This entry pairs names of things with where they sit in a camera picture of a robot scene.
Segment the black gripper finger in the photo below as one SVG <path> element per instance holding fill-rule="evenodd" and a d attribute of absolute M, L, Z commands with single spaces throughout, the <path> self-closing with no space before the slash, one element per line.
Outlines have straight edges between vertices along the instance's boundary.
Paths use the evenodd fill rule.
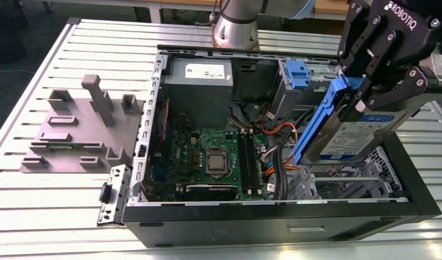
<path fill-rule="evenodd" d="M 398 112 L 436 100 L 436 79 L 423 67 L 411 67 L 400 85 L 382 93 L 372 91 L 374 85 L 368 77 L 362 80 L 354 105 L 358 112 Z"/>
<path fill-rule="evenodd" d="M 338 44 L 338 62 L 347 77 L 394 80 L 394 1 L 350 1 Z"/>

